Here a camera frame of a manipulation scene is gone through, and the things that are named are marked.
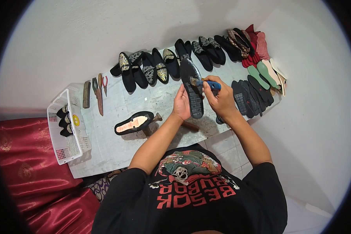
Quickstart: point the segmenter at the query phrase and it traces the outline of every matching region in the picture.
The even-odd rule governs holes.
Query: sticker on basket
[[[78,116],[73,115],[73,121],[74,121],[75,126],[79,126],[79,118],[78,118]]]

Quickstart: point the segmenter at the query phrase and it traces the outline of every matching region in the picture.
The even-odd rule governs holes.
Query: white plastic basket
[[[59,165],[79,158],[84,152],[91,149],[91,143],[86,134],[81,114],[79,98],[76,95],[79,88],[80,84],[71,83],[47,108],[49,133]],[[73,126],[73,135],[68,137],[60,135],[60,131],[63,128],[59,127],[58,124],[61,119],[56,115],[57,111],[66,104],[68,104],[71,124]]]

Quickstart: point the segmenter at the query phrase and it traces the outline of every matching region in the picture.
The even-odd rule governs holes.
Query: left hand
[[[177,95],[174,98],[173,114],[183,121],[191,117],[189,96],[187,95],[183,84],[181,84],[181,87],[178,89]]]

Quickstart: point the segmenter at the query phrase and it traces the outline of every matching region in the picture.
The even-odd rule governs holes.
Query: man
[[[190,117],[183,85],[171,115],[138,149],[128,169],[110,184],[92,233],[282,233],[285,195],[269,149],[236,109],[233,90],[220,77],[214,96],[204,93],[217,115],[233,129],[253,166],[243,180],[228,173],[200,145],[166,151]]]

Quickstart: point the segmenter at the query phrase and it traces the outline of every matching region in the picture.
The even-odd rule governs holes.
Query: workbench
[[[174,53],[176,51],[174,47],[168,49]],[[239,62],[232,62],[227,54],[225,65],[214,64],[212,72],[206,71],[193,53],[191,58],[199,68],[202,77],[208,75],[219,76],[229,86],[233,80],[247,80],[247,69]],[[103,76],[108,77],[107,97],[103,92],[104,116],[99,114],[97,99],[91,90],[90,108],[82,108],[81,112],[92,150],[68,163],[74,178],[97,175],[129,166],[135,152],[147,138],[143,131],[118,136],[114,133],[114,126],[139,111],[150,111],[154,115],[158,112],[163,121],[149,125],[151,131],[154,132],[172,112],[173,99],[182,84],[180,79],[176,81],[169,75],[167,84],[157,80],[153,87],[149,85],[146,89],[141,89],[137,85],[136,90],[129,94],[123,85],[121,76],[113,77],[110,72],[104,73]],[[83,91],[80,91],[78,96],[82,106]],[[280,102],[281,97],[278,93],[273,98],[274,103],[267,107],[263,115]],[[203,100],[203,104],[203,117],[187,120],[199,126],[200,130],[195,133],[180,127],[168,149],[189,146],[230,129],[227,124],[219,125],[216,123],[216,113],[211,109],[206,98]]]

